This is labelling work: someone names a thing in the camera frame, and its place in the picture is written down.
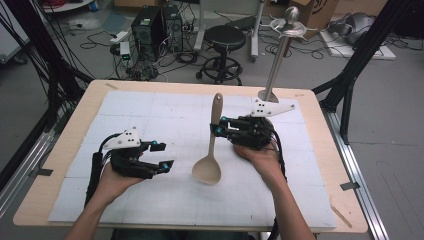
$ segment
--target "computer tower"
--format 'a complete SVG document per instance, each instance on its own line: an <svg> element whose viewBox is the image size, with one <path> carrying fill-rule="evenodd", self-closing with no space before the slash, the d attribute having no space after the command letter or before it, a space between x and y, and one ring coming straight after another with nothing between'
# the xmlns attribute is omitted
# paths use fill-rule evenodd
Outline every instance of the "computer tower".
<svg viewBox="0 0 424 240"><path fill-rule="evenodd" d="M143 6L131 24L131 29L141 59L157 61L159 47L166 38L160 7Z"/></svg>
<svg viewBox="0 0 424 240"><path fill-rule="evenodd" d="M169 4L162 8L166 26L168 50L171 52L183 51L183 21L178 13L177 5Z"/></svg>

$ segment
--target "desk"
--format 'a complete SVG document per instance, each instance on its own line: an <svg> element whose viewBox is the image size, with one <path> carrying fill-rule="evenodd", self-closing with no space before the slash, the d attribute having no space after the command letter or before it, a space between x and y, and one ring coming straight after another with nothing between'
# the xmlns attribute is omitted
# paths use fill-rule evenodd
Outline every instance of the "desk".
<svg viewBox="0 0 424 240"><path fill-rule="evenodd" d="M106 80L92 82L44 164L44 168L54 170L53 174L49 177L37 177L16 212L14 223L16 225L27 226L70 225L49 222L47 219L55 204L67 169L76 156L80 144L108 91L120 90L209 95L221 92L224 95L256 96L261 89L259 87ZM340 187L340 184L349 182L349 179L315 95L310 90L274 89L273 91L280 98L296 99L302 109L305 125L337 222L337 227L328 231L365 232L367 230L367 223L354 192L352 190L343 191ZM101 226L113 227L114 225L102 224ZM141 227L137 225L119 226ZM269 230L269 227L263 227L253 229L252 231Z"/></svg>

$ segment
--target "grid paper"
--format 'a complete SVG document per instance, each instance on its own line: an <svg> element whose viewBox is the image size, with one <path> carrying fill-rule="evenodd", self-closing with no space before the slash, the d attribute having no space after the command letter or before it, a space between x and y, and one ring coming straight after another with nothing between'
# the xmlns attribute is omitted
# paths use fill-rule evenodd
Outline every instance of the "grid paper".
<svg viewBox="0 0 424 240"><path fill-rule="evenodd" d="M187 226L272 226L271 193L253 166L239 158L224 138L215 142L222 177L214 186L191 175L207 155L213 95L110 91L72 162L49 221L73 222L83 210L91 156L109 135L137 127L142 141L167 144L163 152L145 152L141 161L175 160L171 171L128 189L105 211L100 222ZM250 113L255 98L223 97L222 116ZM292 193L309 227L334 228L335 219L309 141L299 103L269 119L278 132Z"/></svg>

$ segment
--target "human hand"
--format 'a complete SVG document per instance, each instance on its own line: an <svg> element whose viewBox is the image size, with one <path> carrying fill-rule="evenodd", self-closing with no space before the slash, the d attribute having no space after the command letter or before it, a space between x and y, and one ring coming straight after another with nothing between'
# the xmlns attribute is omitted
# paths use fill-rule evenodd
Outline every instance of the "human hand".
<svg viewBox="0 0 424 240"><path fill-rule="evenodd" d="M124 177L113 171L112 166L107 163L103 169L102 176L93 198L111 204L117 197L121 196L129 187L144 179Z"/></svg>
<svg viewBox="0 0 424 240"><path fill-rule="evenodd" d="M274 183L285 182L280 169L278 155L271 146L265 146L261 150L254 150L240 145L233 145L234 151L242 158L250 161L256 171L261 175L264 182L271 187Z"/></svg>

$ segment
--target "stool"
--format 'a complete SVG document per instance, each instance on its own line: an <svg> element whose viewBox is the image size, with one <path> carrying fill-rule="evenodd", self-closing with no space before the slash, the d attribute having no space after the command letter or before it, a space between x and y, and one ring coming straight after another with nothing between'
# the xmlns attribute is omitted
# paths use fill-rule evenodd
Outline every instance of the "stool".
<svg viewBox="0 0 424 240"><path fill-rule="evenodd" d="M234 27L216 26L205 32L204 40L211 48L220 53L220 56L206 60L202 69L196 73L196 78L202 78L204 72L215 80L215 84L236 78L238 85L241 86L239 75L243 72L243 68L236 60L227 57L227 54L244 46L246 43L244 33Z"/></svg>

